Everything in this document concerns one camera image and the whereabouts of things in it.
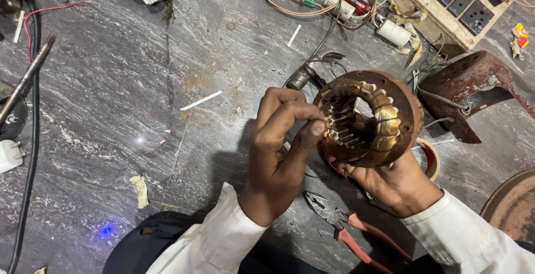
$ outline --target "copper winding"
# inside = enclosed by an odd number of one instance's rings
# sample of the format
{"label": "copper winding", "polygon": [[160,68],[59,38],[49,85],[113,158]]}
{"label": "copper winding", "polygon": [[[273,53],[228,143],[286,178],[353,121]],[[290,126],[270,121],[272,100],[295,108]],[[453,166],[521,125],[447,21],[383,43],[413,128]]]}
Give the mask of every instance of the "copper winding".
{"label": "copper winding", "polygon": [[[354,75],[364,73],[374,76],[379,82],[354,78]],[[382,86],[393,93],[388,93]],[[368,103],[373,118],[368,119],[354,111],[357,97]],[[394,106],[396,100],[409,114],[398,116],[399,109]],[[383,72],[345,74],[322,88],[314,103],[323,112],[329,127],[320,146],[353,166],[372,168],[388,165],[412,147],[422,128],[423,111],[417,99],[405,86]],[[352,128],[355,122],[371,123],[373,131],[359,134]]]}

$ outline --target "white shirt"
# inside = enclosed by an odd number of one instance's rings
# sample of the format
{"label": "white shirt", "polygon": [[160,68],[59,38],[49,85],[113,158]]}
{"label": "white shirt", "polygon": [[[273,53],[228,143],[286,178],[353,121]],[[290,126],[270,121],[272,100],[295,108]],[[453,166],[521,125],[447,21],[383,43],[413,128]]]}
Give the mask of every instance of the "white shirt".
{"label": "white shirt", "polygon": [[[535,255],[443,191],[444,197],[430,208],[401,222],[446,274],[535,273]],[[244,214],[236,191],[225,182],[216,207],[204,222],[191,226],[147,274],[237,273],[240,262],[266,229]]]}

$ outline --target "metal rod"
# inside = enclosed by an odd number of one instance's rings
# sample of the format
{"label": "metal rod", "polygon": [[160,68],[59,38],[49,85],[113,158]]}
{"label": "metal rod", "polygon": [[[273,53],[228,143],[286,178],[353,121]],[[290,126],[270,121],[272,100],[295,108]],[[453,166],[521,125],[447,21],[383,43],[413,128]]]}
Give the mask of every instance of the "metal rod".
{"label": "metal rod", "polygon": [[48,41],[43,45],[43,47],[41,47],[34,60],[28,66],[28,69],[26,69],[26,72],[24,72],[23,77],[20,79],[19,83],[15,87],[15,90],[13,90],[13,93],[11,93],[8,101],[5,103],[4,108],[2,109],[2,112],[0,112],[0,124],[2,124],[6,120],[6,118],[8,118],[9,112],[11,111],[13,104],[15,103],[19,95],[23,92],[26,83],[28,83],[28,80],[30,80],[31,76],[33,76],[33,73],[35,73],[35,70],[43,61],[44,57],[50,50],[50,47],[52,47],[54,40],[56,40],[56,36],[50,36],[50,38],[48,38]]}

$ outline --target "marble floor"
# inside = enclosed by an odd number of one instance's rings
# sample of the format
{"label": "marble floor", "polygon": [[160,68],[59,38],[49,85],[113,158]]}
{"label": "marble floor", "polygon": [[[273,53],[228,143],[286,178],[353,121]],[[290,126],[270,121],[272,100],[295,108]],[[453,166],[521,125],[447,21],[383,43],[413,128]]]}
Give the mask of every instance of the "marble floor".
{"label": "marble floor", "polygon": [[[52,7],[67,0],[37,1]],[[260,98],[267,87],[284,83],[331,24],[328,18],[296,21],[265,0],[165,0],[155,6],[141,0],[68,1],[93,5],[42,17],[43,37],[54,34],[57,40],[41,69],[41,146],[20,274],[43,265],[51,273],[101,273],[113,247],[147,216],[175,211],[199,222],[216,204],[224,181],[243,189],[248,135]],[[238,17],[245,19],[243,26],[225,28]],[[533,46],[519,61],[511,59],[508,43],[518,22],[535,35],[534,19],[532,10],[513,4],[474,49],[492,51],[533,87]],[[6,40],[0,42],[0,79],[15,84],[27,66],[27,42],[12,43],[13,23],[1,22]],[[301,31],[287,47],[298,24]],[[346,54],[349,69],[377,69],[410,80],[407,56],[389,49],[370,26],[357,32],[336,28],[325,47]],[[434,54],[431,49],[426,58]],[[223,94],[180,111],[218,90]],[[305,92],[310,101],[316,90]],[[535,120],[509,100],[469,123],[483,143],[438,145],[436,183],[479,212],[501,183],[535,165],[530,132]],[[28,124],[18,136],[23,151],[30,150],[30,135]],[[440,126],[422,136],[432,142],[453,138]],[[310,161],[318,174],[330,174],[317,153]],[[0,174],[1,269],[9,265],[26,172],[24,163]],[[137,209],[128,181],[140,174],[151,201],[143,209]],[[305,178],[303,189],[357,211],[415,257],[425,253],[398,220],[368,205],[351,181]],[[329,273],[372,273],[332,239],[332,231],[298,196],[263,240]],[[352,235],[375,259],[393,269],[402,265],[376,240],[356,230]]]}

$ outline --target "white capacitor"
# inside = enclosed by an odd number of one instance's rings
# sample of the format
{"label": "white capacitor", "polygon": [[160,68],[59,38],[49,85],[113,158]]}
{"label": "white capacitor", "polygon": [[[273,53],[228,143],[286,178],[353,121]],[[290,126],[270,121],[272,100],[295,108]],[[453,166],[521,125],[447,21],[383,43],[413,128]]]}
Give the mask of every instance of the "white capacitor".
{"label": "white capacitor", "polygon": [[23,163],[19,143],[12,140],[0,141],[0,173],[7,172]]}
{"label": "white capacitor", "polygon": [[410,39],[409,31],[388,19],[375,32],[399,47],[404,47]]}

